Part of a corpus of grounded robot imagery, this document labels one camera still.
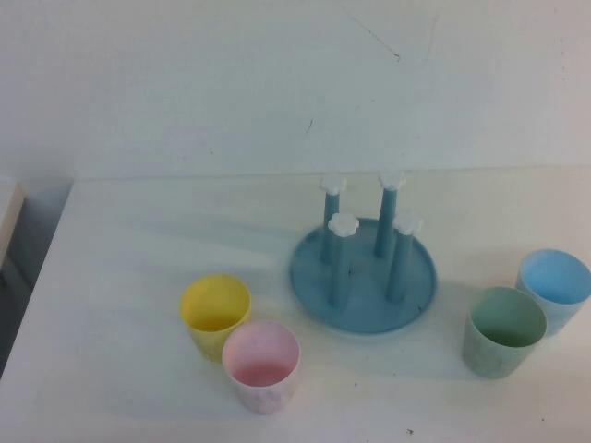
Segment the flower-shaped cap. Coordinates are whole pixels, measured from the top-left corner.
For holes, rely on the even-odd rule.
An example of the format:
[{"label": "flower-shaped cap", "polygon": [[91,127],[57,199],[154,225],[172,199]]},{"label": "flower-shaped cap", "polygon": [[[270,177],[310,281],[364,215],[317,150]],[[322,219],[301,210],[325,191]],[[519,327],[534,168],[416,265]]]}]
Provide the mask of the flower-shaped cap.
[{"label": "flower-shaped cap", "polygon": [[359,227],[359,220],[353,214],[343,214],[337,212],[329,221],[329,229],[339,237],[349,237],[353,235]]},{"label": "flower-shaped cap", "polygon": [[339,174],[324,175],[320,180],[320,189],[329,196],[338,196],[344,191],[347,181]]},{"label": "flower-shaped cap", "polygon": [[378,176],[380,185],[387,191],[396,191],[406,183],[404,171],[387,171]]},{"label": "flower-shaped cap", "polygon": [[414,212],[403,212],[396,214],[393,225],[402,235],[416,235],[423,225],[423,219]]}]

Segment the table surface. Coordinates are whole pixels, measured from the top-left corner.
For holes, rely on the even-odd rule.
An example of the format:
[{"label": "table surface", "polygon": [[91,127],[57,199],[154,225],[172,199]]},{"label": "table surface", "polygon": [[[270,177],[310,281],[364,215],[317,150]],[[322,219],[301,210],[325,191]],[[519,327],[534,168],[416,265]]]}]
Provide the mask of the table surface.
[{"label": "table surface", "polygon": [[7,180],[0,180],[0,267],[2,267],[10,238],[15,230],[24,197],[19,185]]},{"label": "table surface", "polygon": [[[0,381],[0,441],[589,441],[591,305],[503,380],[460,356],[478,288],[513,285],[540,247],[591,263],[591,169],[408,175],[399,209],[440,287],[408,328],[356,336],[310,317],[287,264],[321,223],[315,175],[74,184]],[[351,174],[342,210],[377,217],[375,174]],[[279,319],[302,346],[298,390],[274,416],[235,397],[204,361],[178,301],[228,272],[253,293],[253,318]]]}]

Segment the cup rim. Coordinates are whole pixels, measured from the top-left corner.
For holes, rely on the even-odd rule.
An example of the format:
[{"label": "cup rim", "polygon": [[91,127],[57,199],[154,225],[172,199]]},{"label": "cup rim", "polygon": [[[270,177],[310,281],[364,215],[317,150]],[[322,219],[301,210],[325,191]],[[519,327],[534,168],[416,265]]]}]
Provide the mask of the cup rim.
[{"label": "cup rim", "polygon": [[[248,306],[247,306],[247,309],[245,310],[245,313],[243,314],[243,316],[239,320],[237,320],[236,322],[232,323],[227,328],[217,329],[217,330],[203,330],[203,329],[193,328],[191,325],[189,325],[185,321],[185,318],[183,317],[183,313],[181,311],[181,306],[183,305],[183,300],[185,299],[185,296],[187,295],[188,288],[190,288],[191,286],[193,286],[196,283],[199,283],[201,281],[210,279],[212,277],[229,277],[232,280],[237,281],[246,290],[246,294],[248,296]],[[191,284],[189,284],[188,287],[183,292],[183,295],[181,295],[181,300],[179,302],[178,310],[179,310],[179,315],[180,315],[181,319],[183,320],[183,323],[185,323],[185,326],[187,326],[189,329],[195,330],[199,334],[218,334],[220,332],[228,331],[229,329],[235,328],[236,325],[240,325],[240,323],[243,323],[244,320],[245,320],[245,318],[248,317],[248,314],[250,313],[251,307],[252,307],[252,295],[250,294],[250,290],[248,289],[247,284],[244,283],[241,279],[237,278],[236,276],[234,276],[232,274],[224,274],[222,272],[218,272],[218,273],[215,273],[215,274],[204,275],[200,279],[197,279],[197,280],[193,281]]]},{"label": "cup rim", "polygon": [[[487,292],[489,292],[489,291],[495,291],[495,290],[499,290],[499,289],[502,289],[503,291],[504,290],[509,290],[511,292],[515,292],[518,295],[527,298],[529,301],[531,301],[536,306],[536,308],[538,309],[538,311],[542,314],[542,317],[544,318],[544,331],[541,334],[541,336],[539,337],[539,339],[537,339],[533,343],[527,344],[525,346],[507,346],[506,344],[497,343],[496,341],[491,340],[489,337],[487,337],[486,335],[484,335],[482,333],[482,331],[475,325],[474,320],[472,319],[472,311],[473,311],[474,307],[484,297],[484,295]],[[546,337],[546,334],[548,332],[548,317],[546,316],[546,312],[544,312],[544,309],[536,301],[536,299],[534,297],[532,297],[529,293],[524,293],[523,291],[520,291],[520,290],[515,289],[515,288],[510,288],[508,286],[493,286],[493,287],[486,288],[486,289],[483,289],[481,291],[478,291],[478,294],[476,295],[476,297],[474,298],[474,300],[472,300],[472,303],[470,304],[470,308],[468,309],[468,321],[470,322],[470,324],[472,325],[472,327],[474,328],[474,330],[478,333],[478,335],[480,337],[483,337],[487,341],[489,341],[491,343],[494,343],[495,345],[500,346],[500,347],[505,348],[505,349],[525,349],[525,348],[529,348],[529,347],[532,347],[532,346],[536,346],[538,343],[540,343],[544,339],[544,337]]]},{"label": "cup rim", "polygon": [[[289,372],[289,374],[285,378],[282,378],[281,380],[273,383],[272,385],[267,385],[267,386],[252,386],[252,385],[248,385],[246,383],[241,382],[240,380],[238,380],[237,378],[235,378],[232,374],[230,374],[230,371],[226,367],[226,363],[224,361],[224,356],[225,356],[226,346],[230,342],[230,340],[232,339],[233,336],[237,335],[242,328],[247,328],[249,326],[256,325],[256,324],[261,324],[261,323],[270,323],[270,324],[279,325],[282,328],[286,329],[292,335],[292,337],[295,340],[295,344],[297,345],[297,361],[295,362],[294,368]],[[245,323],[244,325],[240,325],[238,328],[234,329],[232,331],[232,333],[228,336],[228,338],[226,339],[225,343],[223,344],[223,348],[222,348],[222,367],[223,367],[223,371],[225,372],[225,374],[234,383],[237,383],[240,386],[244,386],[244,387],[250,388],[250,389],[267,389],[267,388],[272,388],[274,386],[277,386],[277,385],[285,382],[286,379],[288,379],[289,377],[291,377],[297,371],[297,369],[299,368],[299,363],[301,361],[301,358],[302,358],[302,348],[301,348],[301,346],[299,344],[299,340],[297,339],[297,336],[294,334],[294,332],[287,325],[285,325],[284,323],[282,323],[281,321],[278,321],[278,320],[263,319],[263,320],[257,320],[257,321],[250,321],[248,323]]]},{"label": "cup rim", "polygon": [[531,251],[529,254],[527,254],[525,257],[522,258],[521,262],[519,263],[519,279],[521,280],[521,282],[524,284],[525,288],[527,289],[527,291],[529,291],[530,293],[535,294],[536,296],[538,296],[539,298],[541,298],[542,300],[544,300],[544,302],[548,302],[551,303],[553,305],[558,305],[558,306],[568,306],[568,305],[578,305],[580,303],[585,302],[589,296],[591,296],[591,292],[588,293],[586,295],[585,298],[583,298],[582,300],[576,301],[576,302],[572,302],[572,303],[561,303],[561,302],[555,302],[554,300],[549,300],[547,297],[545,297],[544,295],[537,293],[536,291],[534,291],[529,284],[527,284],[527,281],[524,278],[524,274],[522,272],[523,266],[525,264],[525,262],[531,258],[534,254],[540,254],[540,253],[559,253],[561,255],[567,256],[568,258],[572,258],[575,261],[577,261],[580,265],[582,265],[586,270],[587,270],[587,274],[589,275],[589,278],[591,279],[591,269],[589,269],[589,267],[583,262],[583,260],[581,260],[579,257],[574,256],[573,254],[570,254],[566,251],[561,251],[560,249],[554,249],[551,247],[546,247],[546,248],[542,248],[542,249],[536,249],[535,251]]}]

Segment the plastic cup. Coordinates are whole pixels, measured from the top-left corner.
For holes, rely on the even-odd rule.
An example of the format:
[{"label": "plastic cup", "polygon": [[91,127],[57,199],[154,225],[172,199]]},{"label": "plastic cup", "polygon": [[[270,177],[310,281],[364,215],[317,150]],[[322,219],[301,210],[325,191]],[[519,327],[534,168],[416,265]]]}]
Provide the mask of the plastic cup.
[{"label": "plastic cup", "polygon": [[465,326],[465,363],[482,377],[510,375],[546,333],[542,308],[526,293],[489,288],[470,308]]},{"label": "plastic cup", "polygon": [[223,347],[223,368],[248,409],[271,414],[294,394],[299,356],[299,343],[289,328],[262,320],[232,333]]},{"label": "plastic cup", "polygon": [[566,252],[540,249],[521,262],[515,288],[531,294],[542,306],[548,318],[548,335],[554,335],[591,294],[591,272]]},{"label": "plastic cup", "polygon": [[220,363],[226,339],[250,320],[250,292],[236,277],[213,274],[187,288],[180,315],[201,354]]}]

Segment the round base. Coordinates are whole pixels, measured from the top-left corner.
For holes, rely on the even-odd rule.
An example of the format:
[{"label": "round base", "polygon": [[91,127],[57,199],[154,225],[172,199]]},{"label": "round base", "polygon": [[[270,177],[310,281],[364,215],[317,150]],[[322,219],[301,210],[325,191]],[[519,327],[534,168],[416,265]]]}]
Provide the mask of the round base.
[{"label": "round base", "polygon": [[404,300],[388,302],[386,282],[395,236],[386,258],[378,258],[373,254],[377,231],[377,220],[359,219],[359,229],[351,237],[349,299],[341,309],[329,305],[331,265],[320,261],[322,226],[297,245],[289,277],[295,295],[313,316],[338,329],[375,334],[399,329],[427,310],[437,290],[437,274],[427,249],[416,238],[413,240]]}]

